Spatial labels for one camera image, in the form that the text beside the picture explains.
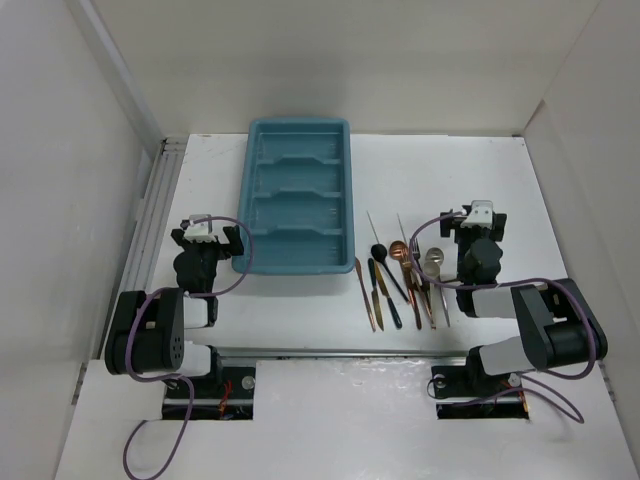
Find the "silver spoon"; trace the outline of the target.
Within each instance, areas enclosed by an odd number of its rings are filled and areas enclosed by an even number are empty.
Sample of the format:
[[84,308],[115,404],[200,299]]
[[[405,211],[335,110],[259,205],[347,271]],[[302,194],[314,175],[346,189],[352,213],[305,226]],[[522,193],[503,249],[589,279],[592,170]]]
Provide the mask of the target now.
[[[431,247],[426,252],[426,258],[423,264],[424,272],[430,278],[435,279],[437,283],[441,281],[441,266],[444,263],[444,258],[444,252],[438,247]],[[448,305],[443,289],[439,284],[437,284],[434,286],[434,290],[440,297],[446,325],[450,327],[451,323]]]

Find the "copper fork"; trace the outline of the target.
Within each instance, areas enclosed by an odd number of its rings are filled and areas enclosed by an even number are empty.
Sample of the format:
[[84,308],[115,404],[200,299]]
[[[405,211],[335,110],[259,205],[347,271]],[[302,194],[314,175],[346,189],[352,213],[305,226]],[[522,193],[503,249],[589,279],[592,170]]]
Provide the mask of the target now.
[[419,284],[418,289],[419,289],[420,297],[425,307],[425,311],[430,323],[430,327],[432,330],[435,330],[436,322],[433,317],[433,311],[432,311],[432,305],[431,305],[431,299],[430,299],[430,285],[421,276],[422,268],[419,264],[419,261],[421,258],[421,252],[420,252],[417,241],[413,241],[410,243],[410,252],[416,266],[416,268],[414,269],[414,273],[416,275],[415,282]]

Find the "black spoon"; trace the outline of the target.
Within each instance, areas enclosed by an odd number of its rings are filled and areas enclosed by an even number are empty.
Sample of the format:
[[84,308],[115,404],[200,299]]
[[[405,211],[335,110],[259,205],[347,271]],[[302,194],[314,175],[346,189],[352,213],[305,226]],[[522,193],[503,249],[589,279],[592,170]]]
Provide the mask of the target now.
[[387,256],[388,256],[387,248],[381,243],[376,243],[376,244],[371,246],[370,253],[371,253],[373,259],[382,265],[382,267],[386,271],[389,279],[392,281],[393,285],[395,286],[396,290],[399,292],[399,294],[404,299],[404,301],[406,303],[408,303],[409,302],[408,296],[406,295],[406,293],[404,292],[403,288],[400,286],[400,284],[398,283],[398,281],[396,280],[396,278],[392,274],[392,272],[391,272],[391,270],[390,270],[390,268],[389,268],[389,266],[387,264]]

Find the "copper knife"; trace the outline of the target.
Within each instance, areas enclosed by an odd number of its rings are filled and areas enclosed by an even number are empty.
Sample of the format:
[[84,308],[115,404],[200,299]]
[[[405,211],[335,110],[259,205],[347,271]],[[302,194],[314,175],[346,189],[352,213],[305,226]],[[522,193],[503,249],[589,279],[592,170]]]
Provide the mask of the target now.
[[359,259],[356,257],[355,258],[355,270],[358,276],[358,281],[359,281],[359,285],[360,285],[360,289],[361,289],[361,293],[363,296],[363,301],[364,301],[364,305],[365,305],[365,309],[367,312],[367,316],[369,318],[369,323],[371,326],[371,330],[373,332],[376,331],[376,323],[375,323],[375,319],[374,319],[374,314],[371,308],[371,304],[369,302],[369,298],[365,289],[365,285],[364,285],[364,278],[363,278],[363,273],[362,273],[362,267],[361,267],[361,263],[359,261]]

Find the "dark green handled knife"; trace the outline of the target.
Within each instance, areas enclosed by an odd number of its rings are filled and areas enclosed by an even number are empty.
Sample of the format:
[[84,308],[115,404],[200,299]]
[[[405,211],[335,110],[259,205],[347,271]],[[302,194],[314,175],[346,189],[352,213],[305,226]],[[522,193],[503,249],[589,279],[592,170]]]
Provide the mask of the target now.
[[392,322],[395,326],[396,329],[400,330],[403,327],[403,323],[401,321],[399,312],[393,302],[393,299],[391,298],[388,289],[386,287],[386,284],[383,280],[382,274],[380,272],[379,267],[377,266],[376,261],[373,258],[369,258],[367,260],[367,266],[368,266],[368,271],[369,271],[369,275],[370,275],[370,280],[371,280],[371,284],[372,284],[372,276],[371,274],[373,273],[373,267],[376,267],[376,277],[377,277],[377,282],[378,282],[378,292],[379,292],[379,297],[383,296],[387,302],[388,305],[388,309],[389,312],[391,314],[391,319]]

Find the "white plastic spoon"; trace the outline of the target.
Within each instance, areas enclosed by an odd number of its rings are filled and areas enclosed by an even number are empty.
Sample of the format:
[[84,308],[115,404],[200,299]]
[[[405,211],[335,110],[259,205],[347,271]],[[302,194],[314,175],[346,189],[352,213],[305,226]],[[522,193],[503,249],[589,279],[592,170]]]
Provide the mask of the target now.
[[432,280],[439,282],[440,281],[440,265],[435,261],[427,260],[423,264],[423,272],[424,274],[431,278]]

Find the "gold knife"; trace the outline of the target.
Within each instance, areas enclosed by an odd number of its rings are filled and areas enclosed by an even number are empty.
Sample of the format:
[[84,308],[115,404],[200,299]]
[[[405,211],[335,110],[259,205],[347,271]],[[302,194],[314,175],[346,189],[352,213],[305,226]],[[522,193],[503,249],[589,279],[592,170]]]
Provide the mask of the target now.
[[372,285],[373,285],[372,298],[373,298],[376,322],[377,322],[377,325],[378,325],[379,329],[381,331],[384,331],[384,322],[383,322],[383,316],[382,316],[382,310],[381,310],[381,304],[380,304],[380,297],[379,297],[379,292],[378,292],[378,282],[377,282],[377,277],[376,277],[375,264],[374,264],[373,273],[371,274],[371,276],[372,276]]

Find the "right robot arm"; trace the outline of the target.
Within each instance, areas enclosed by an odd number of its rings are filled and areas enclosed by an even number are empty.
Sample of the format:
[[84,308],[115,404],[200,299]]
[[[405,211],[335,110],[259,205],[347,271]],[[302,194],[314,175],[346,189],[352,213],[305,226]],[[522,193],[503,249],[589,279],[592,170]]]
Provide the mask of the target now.
[[438,399],[513,394],[526,372],[553,376],[562,367],[584,364],[587,376],[608,353],[608,339],[574,280],[542,278],[500,283],[507,216],[475,202],[439,218],[440,234],[457,246],[454,286],[459,310],[470,318],[516,322],[516,336],[473,347],[462,366],[436,366],[432,385]]

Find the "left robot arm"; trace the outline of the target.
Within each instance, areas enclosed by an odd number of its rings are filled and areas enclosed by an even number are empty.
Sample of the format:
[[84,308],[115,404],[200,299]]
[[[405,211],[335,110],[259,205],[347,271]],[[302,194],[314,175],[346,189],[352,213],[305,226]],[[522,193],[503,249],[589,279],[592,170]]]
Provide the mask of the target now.
[[205,397],[221,390],[224,373],[217,349],[186,339],[188,330],[206,329],[217,321],[218,263],[245,254],[242,224],[224,226],[226,239],[221,241],[213,231],[214,220],[187,220],[171,231],[179,247],[173,260],[174,287],[119,295],[104,353],[110,374],[142,381],[157,378],[173,388],[188,379]]

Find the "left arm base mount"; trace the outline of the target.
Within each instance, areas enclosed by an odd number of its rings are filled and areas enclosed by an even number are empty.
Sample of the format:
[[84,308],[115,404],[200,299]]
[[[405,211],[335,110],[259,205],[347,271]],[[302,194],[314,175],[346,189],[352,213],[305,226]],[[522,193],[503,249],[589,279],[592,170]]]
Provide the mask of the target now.
[[[223,367],[217,376],[191,378],[194,401],[191,420],[245,421],[254,416],[256,368]],[[163,420],[182,420],[189,405],[183,382],[169,382],[161,407]]]

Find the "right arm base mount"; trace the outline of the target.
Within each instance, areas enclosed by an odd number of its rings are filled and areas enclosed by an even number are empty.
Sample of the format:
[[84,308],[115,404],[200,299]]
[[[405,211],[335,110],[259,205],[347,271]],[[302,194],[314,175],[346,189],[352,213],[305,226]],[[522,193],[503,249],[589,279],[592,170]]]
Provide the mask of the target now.
[[515,374],[486,376],[463,365],[431,367],[429,396],[439,420],[528,420],[521,381]]

